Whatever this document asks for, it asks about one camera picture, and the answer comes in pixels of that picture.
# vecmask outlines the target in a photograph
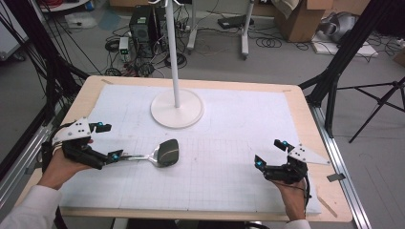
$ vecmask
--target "tripod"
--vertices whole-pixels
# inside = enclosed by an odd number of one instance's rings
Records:
[[[405,93],[404,93],[405,85],[404,85],[404,82],[405,82],[405,76],[401,80],[399,80],[399,82],[394,81],[392,83],[371,84],[371,85],[354,86],[354,87],[346,87],[346,88],[337,89],[337,90],[356,89],[359,92],[375,99],[377,101],[377,105],[378,105],[377,109],[375,109],[375,111],[372,113],[372,115],[370,115],[370,117],[366,120],[366,122],[363,124],[363,126],[361,126],[361,128],[357,131],[357,133],[352,137],[352,139],[349,141],[349,143],[352,143],[357,138],[357,136],[360,134],[360,132],[363,131],[363,129],[367,126],[367,124],[369,124],[369,122],[377,114],[377,112],[382,108],[382,106],[388,105],[392,108],[395,108],[395,109],[400,110],[401,112],[405,113]],[[384,94],[381,98],[379,98],[375,95],[369,94],[369,93],[365,92],[364,90],[362,90],[362,88],[389,86],[389,85],[392,85],[393,87],[386,94]],[[400,108],[400,107],[395,106],[394,104],[388,102],[388,99],[390,99],[390,97],[397,90],[401,91],[403,108]]]

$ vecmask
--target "wooden table frame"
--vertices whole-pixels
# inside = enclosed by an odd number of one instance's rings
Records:
[[[256,92],[283,93],[300,141],[324,158],[329,158],[322,138],[318,132],[312,114],[302,90],[293,85],[255,84],[220,81],[180,80],[181,88],[204,88],[222,90],[244,90]],[[71,109],[65,116],[64,123],[72,122],[87,116],[96,104],[98,96],[106,84],[172,87],[170,79],[129,78],[113,76],[91,76],[83,85]],[[308,216],[309,221],[348,222],[352,221],[352,213],[346,201],[340,183],[329,182],[327,176],[334,174],[332,166],[308,164],[321,203],[322,213]],[[25,187],[20,199],[41,177],[36,170]],[[146,218],[146,219],[215,219],[215,220],[288,220],[285,215],[264,213],[234,212],[203,212],[203,211],[172,211],[172,210],[131,210],[131,209],[95,209],[95,208],[61,208],[64,216],[77,217],[114,217],[114,218]]]

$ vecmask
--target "robotic hand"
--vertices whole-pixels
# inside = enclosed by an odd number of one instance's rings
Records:
[[[50,142],[43,143],[43,152],[52,154],[53,146],[62,144],[63,154],[66,158],[93,168],[101,170],[104,165],[117,162],[122,155],[122,150],[101,154],[88,145],[91,133],[96,129],[96,133],[109,132],[110,124],[89,123],[87,118],[80,118],[78,121],[65,124],[55,130]]]
[[[291,153],[294,149],[294,147],[286,141],[281,142],[278,139],[274,140],[274,145],[282,151],[288,150],[288,153]],[[287,156],[287,160],[287,163],[281,166],[268,166],[267,163],[258,156],[254,158],[255,167],[263,173],[267,180],[282,180],[286,184],[292,184],[300,181],[307,175],[307,163],[293,158],[290,155]]]
[[[307,162],[325,165],[330,164],[330,162],[301,144],[295,148],[286,141],[281,142],[276,139],[274,145],[282,151],[287,151],[287,163],[281,166],[268,166],[264,160],[255,156],[254,166],[263,173],[265,179],[270,181],[281,180],[285,184],[292,184],[304,178],[307,184],[305,190],[307,206],[310,199]]]

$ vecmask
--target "white sleeve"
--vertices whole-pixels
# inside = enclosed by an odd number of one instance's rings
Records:
[[[309,222],[305,219],[291,221],[284,226],[284,229],[310,229]]]
[[[20,205],[14,207],[0,224],[6,228],[52,228],[54,213],[62,194],[55,189],[34,185]]]

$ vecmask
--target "computer tower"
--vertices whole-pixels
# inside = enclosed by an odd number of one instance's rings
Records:
[[[154,45],[159,39],[152,6],[135,6],[129,22],[129,29],[137,48],[138,56],[152,57]]]

